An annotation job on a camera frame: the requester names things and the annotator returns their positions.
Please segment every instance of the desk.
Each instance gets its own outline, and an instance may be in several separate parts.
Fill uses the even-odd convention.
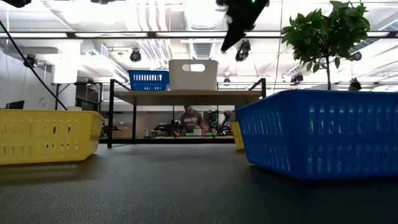
[[[114,85],[125,88],[127,91],[115,91]],[[113,125],[113,106],[114,97],[119,98],[133,105],[132,114],[132,137],[126,139],[130,141],[117,141],[117,143],[137,144],[137,143],[158,143],[159,141],[167,141],[168,143],[194,143],[202,141],[203,143],[233,143],[233,139],[136,139],[136,119],[137,105],[140,106],[172,106],[172,105],[234,105],[239,108],[246,104],[257,101],[261,96],[265,96],[265,80],[259,80],[254,86],[262,84],[262,91],[131,91],[128,87],[116,80],[111,80],[109,94],[109,124],[108,128]],[[111,131],[108,131],[108,147],[112,147],[113,141]]]

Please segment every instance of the potted tree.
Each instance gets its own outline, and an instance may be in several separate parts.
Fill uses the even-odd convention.
[[[299,13],[296,19],[290,17],[290,26],[283,28],[285,35],[282,39],[282,43],[293,46],[294,59],[300,60],[303,67],[307,64],[307,71],[313,69],[315,73],[326,69],[328,90],[331,90],[330,60],[334,58],[337,68],[340,58],[352,61],[349,49],[367,39],[370,30],[369,21],[364,17],[366,7],[354,7],[350,2],[330,3],[333,10],[329,16],[317,9],[307,16]]]

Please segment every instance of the black cable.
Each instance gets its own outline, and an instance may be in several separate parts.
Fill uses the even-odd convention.
[[[24,59],[24,62],[26,62],[29,65],[30,70],[33,72],[33,74],[36,76],[36,78],[39,80],[39,82],[44,86],[44,88],[51,93],[51,95],[56,99],[55,103],[60,103],[62,108],[64,110],[68,110],[67,107],[58,99],[57,96],[55,96],[55,94],[50,90],[50,88],[43,82],[43,80],[39,77],[39,75],[36,73],[36,71],[33,69],[32,65],[28,62],[28,60],[26,60],[24,54],[21,52],[21,50],[19,49],[18,45],[15,43],[14,39],[11,37],[11,34],[8,32],[8,30],[6,29],[6,27],[4,26],[4,24],[2,23],[2,21],[0,20],[0,26],[2,27],[2,29],[5,31],[5,33],[7,34],[8,38],[10,39],[10,41],[12,42],[13,46],[15,47],[15,49],[17,49],[19,55],[22,57],[22,59]]]

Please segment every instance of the basket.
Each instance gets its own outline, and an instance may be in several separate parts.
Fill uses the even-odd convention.
[[[241,129],[238,122],[231,122],[232,132],[234,133],[236,149],[244,149]]]
[[[165,91],[170,85],[168,71],[130,70],[132,91]]]
[[[236,110],[248,161],[306,180],[398,175],[398,94],[289,90]]]
[[[0,110],[0,165],[82,161],[96,152],[97,112]]]

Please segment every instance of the ceiling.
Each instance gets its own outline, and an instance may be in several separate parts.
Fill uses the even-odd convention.
[[[398,0],[363,0],[369,12],[366,17],[372,30],[396,31],[398,20]],[[16,9],[0,1],[0,20],[11,32],[100,32],[100,31],[182,31],[182,30],[226,30],[223,12],[215,11],[213,0],[164,0],[116,1],[108,5],[90,3],[90,0],[79,1],[40,1]],[[308,14],[322,8],[324,14],[331,11],[329,0],[271,0],[256,21],[257,31],[280,31],[289,25],[289,17],[297,13]],[[127,70],[167,69],[168,59],[191,59],[201,57],[205,51],[208,58],[219,62],[218,76],[222,82],[226,72],[232,82],[256,82],[265,77],[270,88],[274,82],[289,82],[290,76],[298,71],[304,75],[304,82],[325,82],[323,71],[307,73],[298,67],[293,59],[290,47],[280,44],[280,39],[251,39],[251,54],[243,62],[235,61],[236,46],[226,54],[221,54],[222,39],[192,40],[136,40],[136,39],[95,39],[97,49],[104,45],[108,57],[84,55],[78,75],[93,77],[104,82],[114,77],[112,63],[118,68]],[[81,44],[82,40],[17,40],[21,47],[55,47],[60,54],[67,54],[70,44]],[[333,82],[348,82],[358,77],[361,82],[398,82],[397,39],[377,39],[361,49],[363,59],[358,62],[342,61],[339,70],[332,70]],[[141,49],[142,60],[131,62],[132,49]],[[292,88],[290,85],[278,85],[278,90]],[[385,90],[379,85],[365,85],[366,89]],[[222,88],[240,88],[229,85]]]

